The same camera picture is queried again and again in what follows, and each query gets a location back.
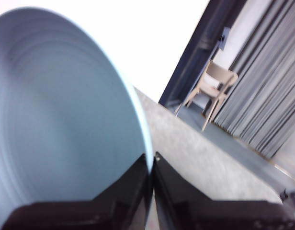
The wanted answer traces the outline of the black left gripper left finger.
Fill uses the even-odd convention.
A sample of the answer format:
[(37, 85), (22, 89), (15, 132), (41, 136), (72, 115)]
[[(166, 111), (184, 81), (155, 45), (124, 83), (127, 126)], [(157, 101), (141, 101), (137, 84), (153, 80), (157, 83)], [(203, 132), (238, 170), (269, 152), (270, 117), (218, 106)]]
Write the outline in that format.
[(142, 154), (111, 186), (86, 201), (37, 202), (15, 209), (4, 230), (143, 230), (152, 176)]

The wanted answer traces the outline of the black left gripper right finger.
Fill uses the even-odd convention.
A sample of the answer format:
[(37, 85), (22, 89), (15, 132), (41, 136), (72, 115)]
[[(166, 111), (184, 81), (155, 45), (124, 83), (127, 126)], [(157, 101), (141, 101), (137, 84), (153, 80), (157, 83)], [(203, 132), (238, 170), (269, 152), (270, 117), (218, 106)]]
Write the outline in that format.
[(159, 153), (154, 191), (162, 230), (295, 230), (293, 212), (268, 201), (213, 200), (185, 180)]

